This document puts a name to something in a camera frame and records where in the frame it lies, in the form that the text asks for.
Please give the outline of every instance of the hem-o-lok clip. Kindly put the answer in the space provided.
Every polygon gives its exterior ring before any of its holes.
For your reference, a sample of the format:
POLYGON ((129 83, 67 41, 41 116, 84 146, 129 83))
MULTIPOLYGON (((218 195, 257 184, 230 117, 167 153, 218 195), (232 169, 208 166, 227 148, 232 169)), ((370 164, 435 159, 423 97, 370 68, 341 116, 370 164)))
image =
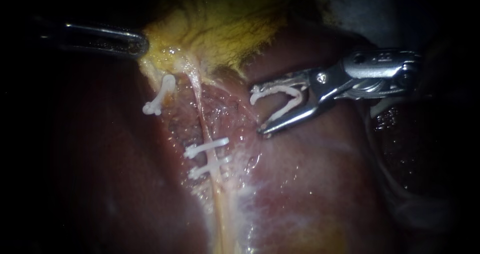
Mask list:
POLYGON ((278 92, 293 97, 257 132, 272 134, 328 111, 338 99, 400 97, 416 89, 421 56, 401 49, 356 50, 330 68, 311 68, 258 83, 250 89, 251 104, 278 92))

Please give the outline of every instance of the yellow fat tissue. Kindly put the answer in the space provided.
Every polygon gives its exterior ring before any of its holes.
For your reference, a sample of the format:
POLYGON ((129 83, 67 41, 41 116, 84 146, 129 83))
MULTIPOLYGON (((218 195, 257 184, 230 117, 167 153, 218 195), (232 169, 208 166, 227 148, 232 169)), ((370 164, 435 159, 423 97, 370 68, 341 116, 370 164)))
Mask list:
POLYGON ((241 62, 269 44, 286 25, 289 0, 159 0, 158 18, 144 29, 150 42, 139 60, 152 84, 194 66, 202 79, 217 67, 241 62))

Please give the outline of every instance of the dark background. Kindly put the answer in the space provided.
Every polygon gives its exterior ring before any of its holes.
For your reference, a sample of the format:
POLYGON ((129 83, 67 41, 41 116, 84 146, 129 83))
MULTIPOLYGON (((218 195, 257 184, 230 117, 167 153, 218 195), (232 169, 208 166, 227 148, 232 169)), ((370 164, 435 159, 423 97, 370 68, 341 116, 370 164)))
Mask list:
MULTIPOLYGON (((7 12, 7 58, 4 60, 2 93, 2 171, 0 197, 0 252, 2 253, 84 253, 76 231, 70 226, 50 183, 49 141, 57 93, 66 77, 60 69, 71 60, 90 55, 63 54, 31 47, 26 41, 29 29, 25 18, 31 15, 78 17, 118 26, 139 28, 150 19, 156 0, 11 0, 4 1, 7 12)), ((452 193, 457 201, 457 226, 445 253, 457 253, 475 244, 474 208, 478 188, 474 173, 478 159, 478 122, 474 98, 475 61, 467 61, 467 46, 475 36, 468 33, 469 20, 476 13, 469 0, 397 0, 405 39, 418 38, 412 22, 419 19, 415 9, 426 11, 435 26, 427 32, 429 41, 422 48, 449 40, 442 51, 440 66, 430 73, 441 73, 434 87, 443 91, 437 103, 434 129, 443 137, 441 151, 451 169, 452 193)))

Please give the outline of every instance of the shiny metal instrument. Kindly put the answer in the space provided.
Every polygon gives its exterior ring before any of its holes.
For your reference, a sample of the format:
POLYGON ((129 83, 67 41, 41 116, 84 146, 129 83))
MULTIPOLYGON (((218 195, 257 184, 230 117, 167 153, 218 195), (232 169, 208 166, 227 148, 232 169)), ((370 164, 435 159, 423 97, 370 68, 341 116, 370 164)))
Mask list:
POLYGON ((149 48, 141 32, 94 22, 34 16, 26 30, 29 44, 62 51, 137 59, 149 48))
POLYGON ((420 63, 421 56, 414 51, 355 50, 330 68, 300 70, 254 84, 251 94, 287 86, 296 88, 307 99, 281 117, 265 122, 257 132, 269 138, 327 112, 338 99, 381 99, 410 94, 416 89, 420 63))

